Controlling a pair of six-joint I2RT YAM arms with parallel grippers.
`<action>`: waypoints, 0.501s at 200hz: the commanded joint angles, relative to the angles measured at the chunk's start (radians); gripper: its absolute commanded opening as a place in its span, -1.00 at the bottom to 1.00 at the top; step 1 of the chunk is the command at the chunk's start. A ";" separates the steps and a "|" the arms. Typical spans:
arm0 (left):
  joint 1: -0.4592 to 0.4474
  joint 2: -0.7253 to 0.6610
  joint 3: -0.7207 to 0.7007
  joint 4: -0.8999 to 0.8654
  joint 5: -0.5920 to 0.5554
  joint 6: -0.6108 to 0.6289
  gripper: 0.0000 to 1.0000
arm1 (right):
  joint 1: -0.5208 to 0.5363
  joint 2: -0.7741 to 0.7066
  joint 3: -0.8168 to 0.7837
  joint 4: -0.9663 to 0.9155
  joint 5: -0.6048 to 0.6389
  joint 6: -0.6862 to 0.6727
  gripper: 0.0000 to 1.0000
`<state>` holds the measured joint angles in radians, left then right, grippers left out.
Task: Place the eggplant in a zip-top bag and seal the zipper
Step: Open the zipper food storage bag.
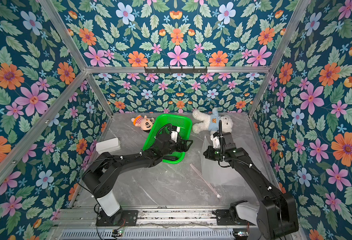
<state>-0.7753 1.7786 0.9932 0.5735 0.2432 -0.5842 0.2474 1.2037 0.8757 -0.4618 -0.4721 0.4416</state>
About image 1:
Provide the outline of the green plastic basket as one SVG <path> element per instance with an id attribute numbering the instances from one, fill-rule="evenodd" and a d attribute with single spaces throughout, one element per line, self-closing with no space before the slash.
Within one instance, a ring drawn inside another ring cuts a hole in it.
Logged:
<path id="1" fill-rule="evenodd" d="M 149 136 L 143 146 L 143 150 L 154 149 L 156 136 L 161 133 L 171 134 L 172 130 L 177 129 L 179 137 L 184 140 L 190 140 L 192 130 L 192 120 L 190 118 L 178 115 L 163 114 L 156 118 L 155 123 L 149 133 Z M 178 164 L 185 158 L 185 153 L 174 152 L 171 155 L 163 157 L 163 162 L 168 164 Z"/>

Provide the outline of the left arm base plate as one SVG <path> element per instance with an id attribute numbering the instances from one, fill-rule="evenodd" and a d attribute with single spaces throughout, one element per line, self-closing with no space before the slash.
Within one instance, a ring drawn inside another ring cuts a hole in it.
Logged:
<path id="1" fill-rule="evenodd" d="M 109 217 L 103 210 L 98 213 L 97 227 L 132 227 L 138 220 L 137 210 L 118 210 Z"/>

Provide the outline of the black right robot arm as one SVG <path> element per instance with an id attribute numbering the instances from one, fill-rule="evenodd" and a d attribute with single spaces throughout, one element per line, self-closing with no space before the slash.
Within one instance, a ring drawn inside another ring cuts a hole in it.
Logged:
<path id="1" fill-rule="evenodd" d="M 208 146 L 204 157 L 218 163 L 228 163 L 249 185 L 259 204 L 237 201 L 230 204 L 229 219 L 234 224 L 241 220 L 256 225 L 266 240 L 275 240 L 299 230 L 294 197 L 283 193 L 254 165 L 244 148 L 237 148 L 231 133 L 215 132 L 213 145 Z"/>

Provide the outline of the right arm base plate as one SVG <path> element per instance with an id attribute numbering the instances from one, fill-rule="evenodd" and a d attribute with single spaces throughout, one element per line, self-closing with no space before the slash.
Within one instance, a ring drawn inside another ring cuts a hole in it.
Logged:
<path id="1" fill-rule="evenodd" d="M 253 226 L 254 224 L 240 219 L 234 210 L 230 209 L 217 209 L 212 211 L 216 217 L 217 225 L 219 226 Z"/>

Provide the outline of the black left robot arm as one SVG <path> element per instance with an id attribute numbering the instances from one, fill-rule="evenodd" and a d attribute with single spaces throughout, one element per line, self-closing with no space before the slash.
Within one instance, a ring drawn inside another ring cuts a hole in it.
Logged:
<path id="1" fill-rule="evenodd" d="M 187 152 L 192 143 L 192 140 L 184 140 L 181 137 L 174 141 L 171 134 L 160 134 L 149 149 L 137 154 L 119 156 L 108 152 L 102 153 L 91 163 L 81 178 L 100 205 L 101 215 L 113 217 L 121 209 L 113 194 L 114 185 L 120 174 L 140 168 L 152 168 L 163 160 L 176 161 L 178 158 L 172 154 Z"/>

